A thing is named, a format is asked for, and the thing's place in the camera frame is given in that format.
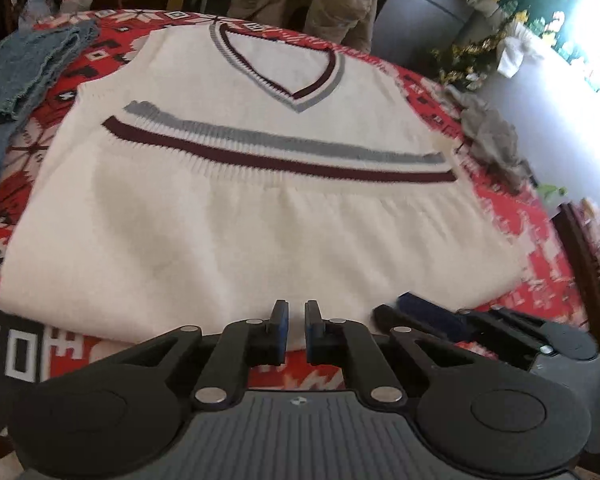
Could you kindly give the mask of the blue denim jeans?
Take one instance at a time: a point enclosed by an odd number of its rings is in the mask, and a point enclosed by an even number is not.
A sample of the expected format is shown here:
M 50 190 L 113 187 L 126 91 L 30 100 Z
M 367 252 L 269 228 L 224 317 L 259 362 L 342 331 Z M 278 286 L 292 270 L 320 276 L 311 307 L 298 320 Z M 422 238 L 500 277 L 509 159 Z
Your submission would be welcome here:
M 17 30 L 0 42 L 0 173 L 12 137 L 61 73 L 99 35 L 92 20 Z

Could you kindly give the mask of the silver refrigerator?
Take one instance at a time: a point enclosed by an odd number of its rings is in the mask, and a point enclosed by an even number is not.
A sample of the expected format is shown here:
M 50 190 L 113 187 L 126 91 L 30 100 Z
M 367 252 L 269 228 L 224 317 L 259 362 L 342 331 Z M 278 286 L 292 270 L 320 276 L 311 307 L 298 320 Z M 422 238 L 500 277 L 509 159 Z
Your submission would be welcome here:
M 431 52 L 449 47 L 471 14 L 467 0 L 378 0 L 372 55 L 426 74 Z

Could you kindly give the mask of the white knit v-neck vest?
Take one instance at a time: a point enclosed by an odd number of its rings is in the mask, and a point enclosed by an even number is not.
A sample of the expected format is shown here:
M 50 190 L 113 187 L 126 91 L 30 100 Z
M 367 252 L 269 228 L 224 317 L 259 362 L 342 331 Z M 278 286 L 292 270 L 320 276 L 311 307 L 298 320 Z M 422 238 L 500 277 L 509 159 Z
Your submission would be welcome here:
M 283 299 L 300 348 L 310 299 L 362 323 L 404 292 L 481 306 L 524 255 L 453 148 L 370 63 L 223 22 L 155 30 L 79 86 L 8 241 L 0 307 L 137 342 Z

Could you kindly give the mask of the grey crumpled garment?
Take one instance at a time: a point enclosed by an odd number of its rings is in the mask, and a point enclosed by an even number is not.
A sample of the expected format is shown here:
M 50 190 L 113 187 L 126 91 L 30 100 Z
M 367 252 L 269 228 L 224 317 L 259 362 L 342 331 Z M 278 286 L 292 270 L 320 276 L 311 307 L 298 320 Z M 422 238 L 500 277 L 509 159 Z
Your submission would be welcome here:
M 461 92 L 453 86 L 444 86 L 443 92 L 460 108 L 460 124 L 471 156 L 509 192 L 520 194 L 533 174 L 527 159 L 520 154 L 515 126 L 475 93 Z

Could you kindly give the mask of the small decorated christmas tree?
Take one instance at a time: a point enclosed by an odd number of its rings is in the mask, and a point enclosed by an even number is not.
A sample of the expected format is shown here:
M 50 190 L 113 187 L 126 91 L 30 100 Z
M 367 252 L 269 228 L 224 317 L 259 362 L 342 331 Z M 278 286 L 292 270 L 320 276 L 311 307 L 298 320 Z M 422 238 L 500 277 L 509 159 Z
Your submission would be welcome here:
M 432 49 L 425 58 L 428 76 L 444 86 L 476 91 L 493 73 L 513 78 L 528 58 L 540 60 L 557 44 L 565 12 L 530 20 L 527 9 L 496 10 L 486 18 L 490 32 L 482 39 Z

